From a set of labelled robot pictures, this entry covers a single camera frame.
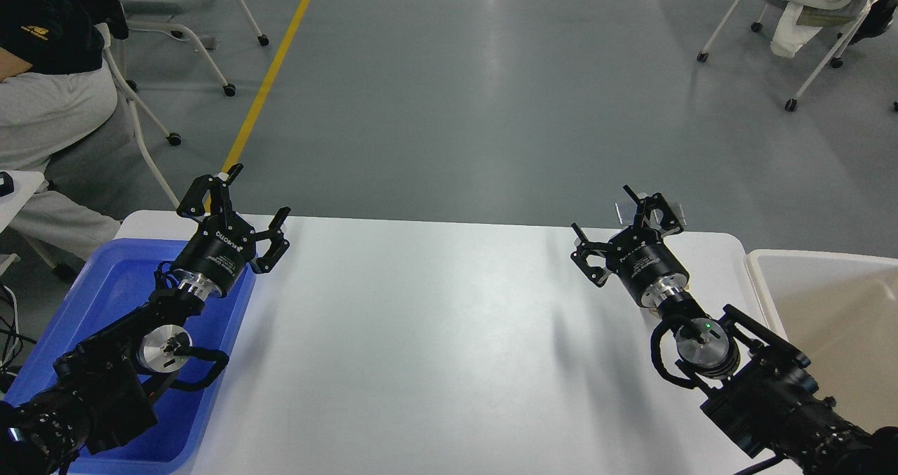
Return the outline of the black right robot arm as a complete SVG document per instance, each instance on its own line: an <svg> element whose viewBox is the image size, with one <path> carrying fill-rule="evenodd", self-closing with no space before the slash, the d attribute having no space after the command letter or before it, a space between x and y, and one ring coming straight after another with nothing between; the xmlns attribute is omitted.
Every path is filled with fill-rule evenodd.
<svg viewBox="0 0 898 475"><path fill-rule="evenodd" d="M572 225L571 260L598 287L618 276L636 305L657 316L649 353L661 378L702 391L702 412L744 453L772 452L744 473L789 460L805 474L894 474L896 428L870 434L841 417L833 397L817 398L810 359L737 307L725 305L721 318L711 318L664 242L683 232L680 217L663 194L624 191L636 206L632 223L606 242Z"/></svg>

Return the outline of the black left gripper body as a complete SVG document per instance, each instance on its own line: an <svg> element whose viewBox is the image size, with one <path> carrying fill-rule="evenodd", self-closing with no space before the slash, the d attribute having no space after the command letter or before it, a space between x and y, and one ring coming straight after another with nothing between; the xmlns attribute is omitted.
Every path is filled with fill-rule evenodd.
<svg viewBox="0 0 898 475"><path fill-rule="evenodd" d="M212 214L199 223L198 231L171 264L179 280L202 276L214 284L214 296L225 298L245 265L255 257L250 236L255 229L237 214Z"/></svg>

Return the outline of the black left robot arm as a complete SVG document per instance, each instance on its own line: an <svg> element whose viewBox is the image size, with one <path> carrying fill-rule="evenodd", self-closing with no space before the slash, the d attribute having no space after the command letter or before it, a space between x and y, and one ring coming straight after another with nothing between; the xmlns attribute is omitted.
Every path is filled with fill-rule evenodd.
<svg viewBox="0 0 898 475"><path fill-rule="evenodd" d="M2 403L4 474L65 474L81 449L118 448L155 426L164 392L203 391L218 379L229 357L195 346L185 323L208 298L225 298L246 267L273 270L290 245L288 207L262 232L233 209L229 187L242 170L235 163L192 182L176 212L198 229L176 260L158 265L144 305L59 356L54 385L17 407Z"/></svg>

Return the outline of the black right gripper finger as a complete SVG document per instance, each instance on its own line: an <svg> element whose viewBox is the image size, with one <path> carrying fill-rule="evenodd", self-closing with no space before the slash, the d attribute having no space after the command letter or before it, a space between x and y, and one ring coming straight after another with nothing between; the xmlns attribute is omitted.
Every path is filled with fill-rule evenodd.
<svg viewBox="0 0 898 475"><path fill-rule="evenodd" d="M602 288L610 276L618 274L617 235L608 241L591 241L576 222L571 223L575 233L575 249L571 260L591 283Z"/></svg>
<svg viewBox="0 0 898 475"><path fill-rule="evenodd" d="M636 204L635 214L629 229L636 232L654 232L658 239L671 235L677 235L685 231L683 220L677 216L676 211L667 203L662 193L657 192L653 196L636 194L628 185L623 185L623 190Z"/></svg>

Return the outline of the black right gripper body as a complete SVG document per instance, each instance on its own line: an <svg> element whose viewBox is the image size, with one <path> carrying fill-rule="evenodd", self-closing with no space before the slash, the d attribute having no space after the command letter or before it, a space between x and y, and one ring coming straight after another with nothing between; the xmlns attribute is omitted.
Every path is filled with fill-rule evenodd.
<svg viewBox="0 0 898 475"><path fill-rule="evenodd" d="M622 281L641 307L658 307L668 294L683 292L689 280L685 267L651 227L629 227L610 239L608 269Z"/></svg>

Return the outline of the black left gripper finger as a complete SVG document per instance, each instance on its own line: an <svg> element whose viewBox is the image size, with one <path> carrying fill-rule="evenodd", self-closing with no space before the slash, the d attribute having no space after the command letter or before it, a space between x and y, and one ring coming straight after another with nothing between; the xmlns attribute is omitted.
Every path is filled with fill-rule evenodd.
<svg viewBox="0 0 898 475"><path fill-rule="evenodd" d="M288 206L281 207L270 220L269 226L264 231L253 232L249 237L249 241L253 243L268 241L269 247L260 257L254 257L249 261L251 270L254 274L269 273L278 264L283 254L288 251L290 242L283 235L283 223L288 219L291 208Z"/></svg>
<svg viewBox="0 0 898 475"><path fill-rule="evenodd" d="M208 215L234 213L229 187L243 168L243 163L235 163L227 172L195 178L177 205L177 215L201 220Z"/></svg>

